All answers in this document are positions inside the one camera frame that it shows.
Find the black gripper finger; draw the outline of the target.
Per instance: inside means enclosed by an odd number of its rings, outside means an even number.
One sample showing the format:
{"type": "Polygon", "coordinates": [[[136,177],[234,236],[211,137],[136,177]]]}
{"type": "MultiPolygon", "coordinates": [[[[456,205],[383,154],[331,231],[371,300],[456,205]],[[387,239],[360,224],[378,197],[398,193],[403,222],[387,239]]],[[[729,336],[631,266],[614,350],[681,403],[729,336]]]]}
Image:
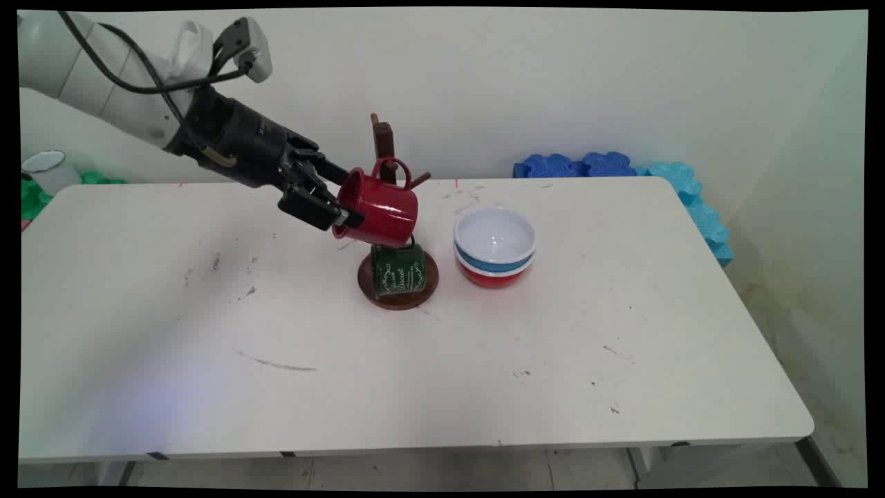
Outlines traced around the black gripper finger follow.
{"type": "Polygon", "coordinates": [[[363,212],[344,207],[312,168],[279,168],[279,176],[278,208],[285,214],[321,231],[334,226],[357,229],[366,220],[363,212]]]}
{"type": "Polygon", "coordinates": [[[322,152],[312,149],[288,149],[287,163],[299,177],[298,182],[319,183],[321,179],[342,185],[350,171],[329,161],[322,152]]]}

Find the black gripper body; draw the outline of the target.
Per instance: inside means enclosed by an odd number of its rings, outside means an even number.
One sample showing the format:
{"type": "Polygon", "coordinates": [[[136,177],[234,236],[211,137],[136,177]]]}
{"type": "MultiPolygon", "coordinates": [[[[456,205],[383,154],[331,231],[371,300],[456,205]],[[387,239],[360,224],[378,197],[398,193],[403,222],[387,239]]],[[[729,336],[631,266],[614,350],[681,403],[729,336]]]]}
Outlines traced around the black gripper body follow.
{"type": "Polygon", "coordinates": [[[316,142],[211,86],[196,89],[183,117],[187,130],[177,131],[165,151],[250,188],[279,186],[288,149],[319,151],[316,142]]]}

